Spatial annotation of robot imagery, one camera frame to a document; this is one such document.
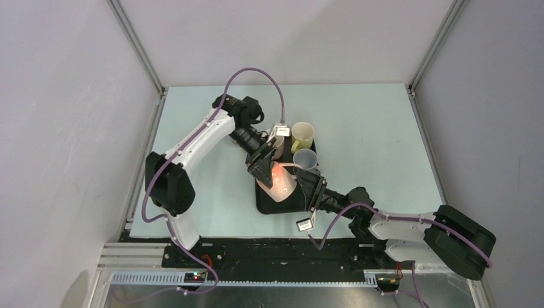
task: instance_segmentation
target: gray floor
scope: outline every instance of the gray floor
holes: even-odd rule
[[[429,307],[475,307],[466,280],[457,275],[418,275],[422,297]],[[161,286],[121,286],[120,298],[127,300],[146,296]],[[410,275],[401,288],[414,291]],[[218,287],[205,295],[183,296],[181,292],[165,292],[140,303],[123,305],[109,299],[109,308],[121,307],[195,307],[195,308],[301,308],[301,307],[420,307],[407,295],[381,296],[370,287]]]

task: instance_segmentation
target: mug handle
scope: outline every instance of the mug handle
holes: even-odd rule
[[[291,146],[291,153],[296,152],[296,147],[298,146],[298,143],[299,143],[298,140],[295,140],[293,142],[293,146]]]

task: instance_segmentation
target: black tray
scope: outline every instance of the black tray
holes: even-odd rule
[[[291,153],[292,140],[291,137],[285,138],[284,144],[284,153],[277,160],[277,162],[293,162],[293,154]],[[316,142],[312,143],[310,149],[317,153],[316,151]],[[290,174],[294,175],[292,167],[285,168]],[[284,214],[284,213],[294,213],[294,212],[305,212],[306,209],[306,197],[300,185],[297,184],[296,189],[287,199],[281,202],[276,202],[266,192],[264,192],[257,181],[255,181],[255,205],[257,210],[261,214]]]

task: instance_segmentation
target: white wall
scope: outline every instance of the white wall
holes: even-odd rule
[[[81,305],[157,101],[106,1],[50,2],[0,4],[0,307]]]
[[[452,2],[122,1],[166,85],[409,83]]]
[[[544,2],[470,1],[416,89],[450,202],[497,236],[499,307],[542,307]]]

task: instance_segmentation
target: yellow mug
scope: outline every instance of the yellow mug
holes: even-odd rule
[[[314,127],[310,123],[299,122],[291,128],[291,153],[295,153],[300,149],[309,149],[314,142]]]

